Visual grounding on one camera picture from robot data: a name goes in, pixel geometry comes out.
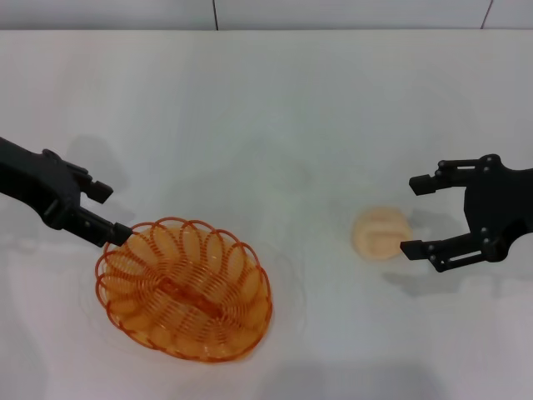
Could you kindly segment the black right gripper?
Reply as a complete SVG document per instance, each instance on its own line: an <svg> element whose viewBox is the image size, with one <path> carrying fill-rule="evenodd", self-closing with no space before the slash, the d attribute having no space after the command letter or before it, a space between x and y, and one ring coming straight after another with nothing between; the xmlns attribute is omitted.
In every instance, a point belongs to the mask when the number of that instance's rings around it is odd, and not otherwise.
<svg viewBox="0 0 533 400"><path fill-rule="evenodd" d="M471 233L400 244L409 260L427 259L439 273L503 261L518 238L532 233L532 170L510 169L496 154L441 160L433 176L411 177L409 186L417 196L466 188L464 211Z"/></svg>

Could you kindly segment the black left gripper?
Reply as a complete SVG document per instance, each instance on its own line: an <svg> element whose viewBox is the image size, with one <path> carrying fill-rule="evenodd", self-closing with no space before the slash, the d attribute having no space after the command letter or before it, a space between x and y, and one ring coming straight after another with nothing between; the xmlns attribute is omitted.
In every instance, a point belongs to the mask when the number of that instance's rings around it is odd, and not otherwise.
<svg viewBox="0 0 533 400"><path fill-rule="evenodd" d="M80 206L81 192L104 204L113 189L93 181L88 170L63 161L49 150L30 152L1 140L1 193L35 211L52 229L65 230L89 243L123 245L132 229L111 223Z"/></svg>

